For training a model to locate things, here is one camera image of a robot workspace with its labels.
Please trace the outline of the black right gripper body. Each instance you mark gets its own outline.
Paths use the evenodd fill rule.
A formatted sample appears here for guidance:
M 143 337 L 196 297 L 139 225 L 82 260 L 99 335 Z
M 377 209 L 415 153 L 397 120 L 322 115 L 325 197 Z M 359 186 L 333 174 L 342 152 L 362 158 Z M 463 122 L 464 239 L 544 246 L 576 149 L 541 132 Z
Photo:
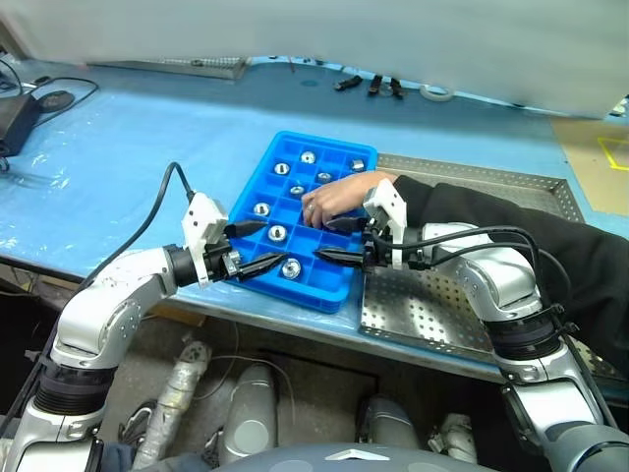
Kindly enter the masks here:
M 392 250 L 387 247 L 391 242 L 390 229 L 379 225 L 374 218 L 368 218 L 362 231 L 364 269 L 392 266 Z

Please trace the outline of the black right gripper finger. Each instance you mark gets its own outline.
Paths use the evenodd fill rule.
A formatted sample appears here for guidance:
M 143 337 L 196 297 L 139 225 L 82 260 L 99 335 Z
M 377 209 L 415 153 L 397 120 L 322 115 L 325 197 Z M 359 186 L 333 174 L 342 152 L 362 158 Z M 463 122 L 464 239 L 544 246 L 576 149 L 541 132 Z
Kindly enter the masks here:
M 324 226 L 336 232 L 362 232 L 367 223 L 365 217 L 338 216 L 327 221 Z
M 362 253 L 345 251 L 339 248 L 319 248 L 314 251 L 314 255 L 336 266 L 363 268 L 365 264 L 365 257 Z

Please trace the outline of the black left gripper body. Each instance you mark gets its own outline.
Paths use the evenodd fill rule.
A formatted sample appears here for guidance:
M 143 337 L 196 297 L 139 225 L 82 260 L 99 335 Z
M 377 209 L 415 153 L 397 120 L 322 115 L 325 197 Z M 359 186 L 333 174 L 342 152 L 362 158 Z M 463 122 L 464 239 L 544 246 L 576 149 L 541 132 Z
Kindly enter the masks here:
M 203 247 L 203 261 L 210 283 L 237 278 L 241 275 L 241 257 L 231 244 L 240 236 L 237 228 L 226 228 L 220 234 L 211 234 Z

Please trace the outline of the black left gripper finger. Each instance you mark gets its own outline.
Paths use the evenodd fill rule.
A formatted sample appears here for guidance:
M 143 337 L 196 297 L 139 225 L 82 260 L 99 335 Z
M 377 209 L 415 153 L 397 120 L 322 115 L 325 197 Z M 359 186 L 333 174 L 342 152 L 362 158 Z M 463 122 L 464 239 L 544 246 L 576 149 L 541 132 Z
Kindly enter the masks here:
M 225 226 L 224 235 L 228 239 L 243 238 L 257 233 L 266 226 L 267 223 L 261 220 L 237 221 Z
M 246 281 L 264 275 L 287 259 L 286 253 L 265 253 L 238 267 L 238 280 Z

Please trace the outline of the person bare hand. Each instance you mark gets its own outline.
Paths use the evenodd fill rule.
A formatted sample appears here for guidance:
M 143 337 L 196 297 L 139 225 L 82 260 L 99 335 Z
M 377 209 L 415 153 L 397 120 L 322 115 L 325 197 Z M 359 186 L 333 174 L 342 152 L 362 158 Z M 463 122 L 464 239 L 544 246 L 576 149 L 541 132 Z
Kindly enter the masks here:
M 304 223 L 320 228 L 335 216 L 359 208 L 367 192 L 380 181 L 394 183 L 398 176 L 383 171 L 370 171 L 347 176 L 324 184 L 301 197 Z

